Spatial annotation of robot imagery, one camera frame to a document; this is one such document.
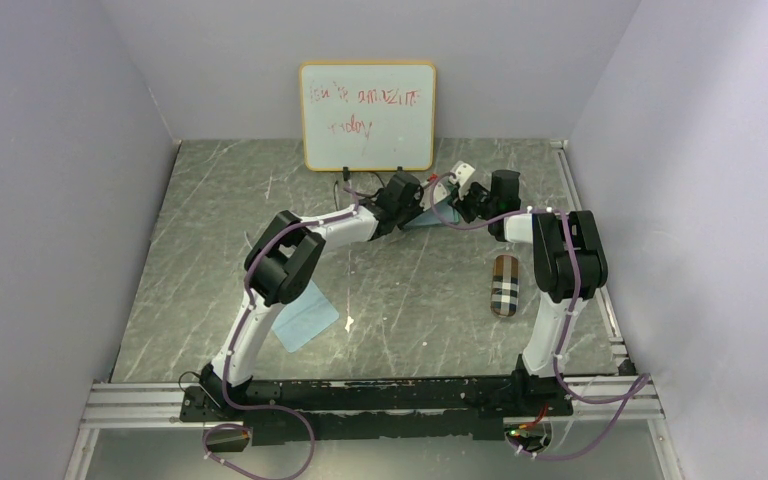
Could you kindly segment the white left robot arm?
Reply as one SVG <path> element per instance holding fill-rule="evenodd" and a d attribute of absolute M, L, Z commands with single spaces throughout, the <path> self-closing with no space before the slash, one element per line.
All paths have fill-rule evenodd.
<path fill-rule="evenodd" d="M 436 189 L 396 172 L 376 193 L 352 190 L 349 206 L 317 216 L 275 215 L 244 262 L 243 299 L 219 352 L 199 373 L 206 406 L 218 418 L 238 417 L 246 405 L 258 353 L 281 311 L 310 283 L 323 254 L 402 229 L 435 203 Z"/>

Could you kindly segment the brown tortoise sunglasses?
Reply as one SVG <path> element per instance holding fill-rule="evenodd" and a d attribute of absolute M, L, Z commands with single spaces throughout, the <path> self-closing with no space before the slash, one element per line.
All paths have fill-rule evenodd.
<path fill-rule="evenodd" d="M 335 209 L 341 210 L 347 207 L 352 207 L 355 203 L 358 203 L 361 207 L 367 209 L 374 208 L 376 206 L 375 202 L 378 194 L 380 190 L 385 187 L 385 183 L 383 177 L 379 173 L 371 172 L 371 175 L 377 179 L 377 188 L 374 191 L 364 193 L 358 190 L 356 185 L 352 183 L 350 174 L 340 174 L 332 185 Z M 343 205 L 340 200 L 342 194 L 347 194 L 349 196 L 349 201 L 345 205 Z"/>

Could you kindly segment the blue glasses case green lining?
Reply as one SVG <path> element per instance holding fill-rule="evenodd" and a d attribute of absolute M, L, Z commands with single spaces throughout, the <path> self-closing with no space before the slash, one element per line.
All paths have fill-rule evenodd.
<path fill-rule="evenodd" d="M 435 215 L 438 214 L 437 212 L 438 204 L 449 205 L 448 198 L 449 198 L 450 192 L 444 183 L 439 183 L 436 186 L 432 187 L 430 182 L 426 182 L 423 185 L 423 187 L 424 187 L 424 193 L 428 194 L 428 205 L 430 206 L 430 209 L 434 211 Z"/>

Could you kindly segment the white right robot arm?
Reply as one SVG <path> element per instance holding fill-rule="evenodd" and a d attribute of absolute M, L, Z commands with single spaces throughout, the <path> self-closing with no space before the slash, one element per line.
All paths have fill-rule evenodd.
<path fill-rule="evenodd" d="M 536 377 L 563 378 L 571 333 L 583 307 L 607 283 L 608 262 L 592 211 L 525 206 L 518 172 L 494 171 L 488 188 L 473 181 L 473 173 L 465 163 L 450 171 L 451 206 L 468 226 L 485 227 L 500 242 L 532 247 L 540 305 L 522 353 L 531 376 L 509 389 L 513 408 L 531 415 L 548 400 L 546 385 Z"/>

